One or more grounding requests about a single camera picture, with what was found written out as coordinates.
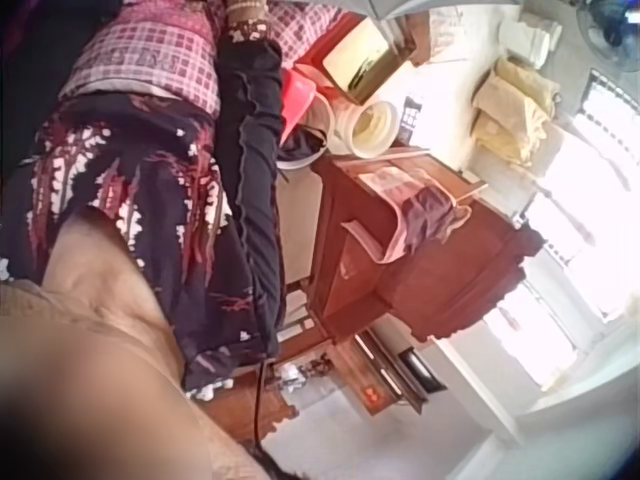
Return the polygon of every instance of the red plastic container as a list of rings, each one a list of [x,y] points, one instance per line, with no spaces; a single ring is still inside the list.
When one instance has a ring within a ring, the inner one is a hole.
[[[313,102],[316,84],[293,70],[282,71],[282,116],[285,120],[282,145]]]

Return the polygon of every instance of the plaid shirt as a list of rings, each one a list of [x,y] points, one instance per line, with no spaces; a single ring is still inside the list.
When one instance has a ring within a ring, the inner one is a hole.
[[[272,37],[282,48],[283,66],[291,67],[340,15],[327,5],[270,3]],[[185,0],[129,2],[85,48],[61,98],[88,93],[96,82],[96,89],[104,90],[105,81],[135,81],[217,116],[220,99],[213,62],[224,23],[222,0],[206,6]]]

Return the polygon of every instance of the window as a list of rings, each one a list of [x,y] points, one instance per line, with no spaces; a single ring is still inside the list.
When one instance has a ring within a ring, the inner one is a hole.
[[[484,321],[543,390],[577,358],[554,313],[526,281],[498,303]]]
[[[574,126],[524,215],[606,322],[640,288],[640,110],[594,71]]]

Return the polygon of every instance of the fan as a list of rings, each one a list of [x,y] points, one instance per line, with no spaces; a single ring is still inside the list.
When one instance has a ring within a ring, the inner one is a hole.
[[[584,0],[578,6],[578,25],[589,48],[623,72],[640,70],[639,8],[639,0]]]

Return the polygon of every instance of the floral patterned skirt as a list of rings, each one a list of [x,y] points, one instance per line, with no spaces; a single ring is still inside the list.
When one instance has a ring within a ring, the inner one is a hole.
[[[277,346],[278,319],[264,317],[268,299],[251,268],[247,229],[234,219],[237,198],[230,205],[222,188],[213,130],[209,114],[181,100],[80,96],[43,126],[3,192],[0,280],[40,284],[64,221],[87,206],[102,211],[172,325],[187,390],[273,356]]]

